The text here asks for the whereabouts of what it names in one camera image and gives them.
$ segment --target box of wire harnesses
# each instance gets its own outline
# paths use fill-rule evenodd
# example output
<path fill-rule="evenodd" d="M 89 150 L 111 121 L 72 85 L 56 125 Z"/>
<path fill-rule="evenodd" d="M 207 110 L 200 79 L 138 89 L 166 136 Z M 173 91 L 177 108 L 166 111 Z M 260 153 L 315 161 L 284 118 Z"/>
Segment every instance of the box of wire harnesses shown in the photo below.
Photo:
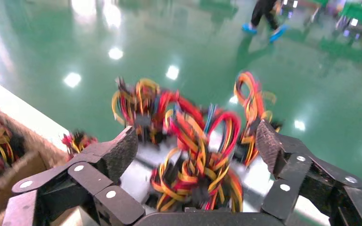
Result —
<path fill-rule="evenodd" d="M 0 212 L 16 182 L 64 164 L 66 159 L 67 153 L 0 111 Z"/>

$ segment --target cardboard box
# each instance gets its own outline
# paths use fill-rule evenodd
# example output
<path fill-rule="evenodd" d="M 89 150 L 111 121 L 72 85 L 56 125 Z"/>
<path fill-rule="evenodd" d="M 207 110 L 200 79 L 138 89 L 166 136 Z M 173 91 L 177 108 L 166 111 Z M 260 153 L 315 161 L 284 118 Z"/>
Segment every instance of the cardboard box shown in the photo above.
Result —
<path fill-rule="evenodd" d="M 3 212 L 12 194 L 12 186 L 19 180 L 48 170 L 66 162 L 67 153 L 58 149 L 51 142 L 34 131 L 10 118 L 0 111 L 0 121 L 11 131 L 24 137 L 25 155 L 15 162 L 0 177 L 0 225 Z"/>

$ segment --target glossy floor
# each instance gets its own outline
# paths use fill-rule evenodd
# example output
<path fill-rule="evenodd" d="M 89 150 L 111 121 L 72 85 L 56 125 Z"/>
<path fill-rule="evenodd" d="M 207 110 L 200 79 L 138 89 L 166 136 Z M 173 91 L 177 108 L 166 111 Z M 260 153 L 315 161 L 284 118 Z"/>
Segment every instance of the glossy floor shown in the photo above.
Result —
<path fill-rule="evenodd" d="M 230 98 L 238 72 L 249 70 L 277 95 L 270 108 L 285 120 L 283 134 L 362 178 L 362 41 L 333 34 L 330 17 L 305 26 L 309 12 L 299 8 L 269 45 L 264 21 L 255 37 L 240 29 L 253 5 L 0 0 L 0 84 L 65 128 L 104 141 L 122 129 L 110 107 L 118 76 L 151 78 L 241 113 Z"/>

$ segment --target black pants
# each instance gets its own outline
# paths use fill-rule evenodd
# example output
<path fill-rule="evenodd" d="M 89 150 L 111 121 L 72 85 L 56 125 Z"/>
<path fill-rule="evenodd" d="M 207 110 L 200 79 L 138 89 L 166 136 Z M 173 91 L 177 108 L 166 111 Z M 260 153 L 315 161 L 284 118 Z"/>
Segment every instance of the black pants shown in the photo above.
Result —
<path fill-rule="evenodd" d="M 253 10 L 252 14 L 252 25 L 258 26 L 260 19 L 262 18 L 263 14 L 266 17 L 271 29 L 277 30 L 278 29 L 278 23 L 275 19 L 274 15 L 271 13 L 272 8 L 274 8 L 275 2 L 277 0 L 258 0 L 255 6 L 255 9 Z"/>

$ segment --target person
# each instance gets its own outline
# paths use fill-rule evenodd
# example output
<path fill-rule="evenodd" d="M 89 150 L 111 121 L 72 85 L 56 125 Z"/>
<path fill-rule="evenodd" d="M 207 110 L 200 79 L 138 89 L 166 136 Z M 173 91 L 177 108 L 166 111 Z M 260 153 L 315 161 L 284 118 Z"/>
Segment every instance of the person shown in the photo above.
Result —
<path fill-rule="evenodd" d="M 264 15 L 270 25 L 270 28 L 273 30 L 270 36 L 270 42 L 277 40 L 285 32 L 287 27 L 285 25 L 279 26 L 277 19 L 272 13 L 272 9 L 274 8 L 276 2 L 277 0 L 257 0 L 250 23 L 243 24 L 242 29 L 246 32 L 256 34 L 256 28 L 259 25 L 260 19 Z"/>

